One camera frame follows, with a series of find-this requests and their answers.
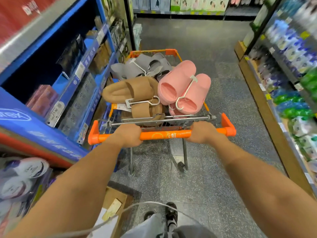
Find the wire cart basket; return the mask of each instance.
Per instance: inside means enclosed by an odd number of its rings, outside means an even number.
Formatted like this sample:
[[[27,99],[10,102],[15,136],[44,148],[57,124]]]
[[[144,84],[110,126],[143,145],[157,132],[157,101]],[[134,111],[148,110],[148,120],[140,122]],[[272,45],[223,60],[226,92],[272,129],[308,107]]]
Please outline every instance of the wire cart basket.
[[[164,49],[164,50],[150,50],[150,51],[132,51],[127,58],[137,57],[140,53],[152,56],[155,53],[162,52],[166,59],[172,66],[176,66],[182,62],[180,55],[175,49]],[[169,114],[156,114],[163,115],[163,119],[153,120],[150,118],[128,118],[121,119],[121,110],[116,109],[116,104],[111,105],[109,112],[109,118],[107,120],[95,120],[88,136],[88,143],[90,145],[99,144],[107,139],[111,133],[115,131],[115,128],[121,124],[133,123],[141,126],[142,133],[140,136],[141,140],[157,140],[157,139],[171,139],[171,138],[182,138],[183,139],[183,150],[184,150],[184,163],[179,162],[178,168],[181,171],[188,171],[187,163],[187,152],[186,152],[186,140],[185,138],[190,137],[191,130],[190,126],[194,121],[212,121],[216,119],[215,115],[212,115],[209,111],[208,106],[204,102],[202,109],[194,115],[180,115],[170,116]],[[99,133],[98,122],[103,121],[101,133]],[[146,127],[144,124],[150,123],[152,127]],[[217,131],[225,134],[226,136],[235,136],[236,129],[231,124],[225,114],[221,115],[222,128],[217,128]],[[133,168],[133,148],[130,148],[130,163],[129,163],[129,175],[134,175]]]

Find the shoe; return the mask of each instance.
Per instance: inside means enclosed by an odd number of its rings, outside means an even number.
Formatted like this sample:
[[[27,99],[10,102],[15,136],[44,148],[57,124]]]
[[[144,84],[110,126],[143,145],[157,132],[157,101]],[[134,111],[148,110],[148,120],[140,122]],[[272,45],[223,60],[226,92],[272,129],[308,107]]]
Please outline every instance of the shoe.
[[[144,221],[146,221],[147,219],[149,219],[151,216],[153,216],[155,214],[154,211],[148,211],[145,213],[144,215]]]
[[[176,207],[176,204],[173,203],[173,202],[167,202],[166,205],[174,208],[174,209],[177,209]],[[166,213],[166,221],[167,221],[167,224],[171,224],[171,221],[175,221],[176,222],[176,226],[177,226],[177,219],[178,219],[178,213],[176,210],[173,210],[169,207],[165,207],[165,213]]]

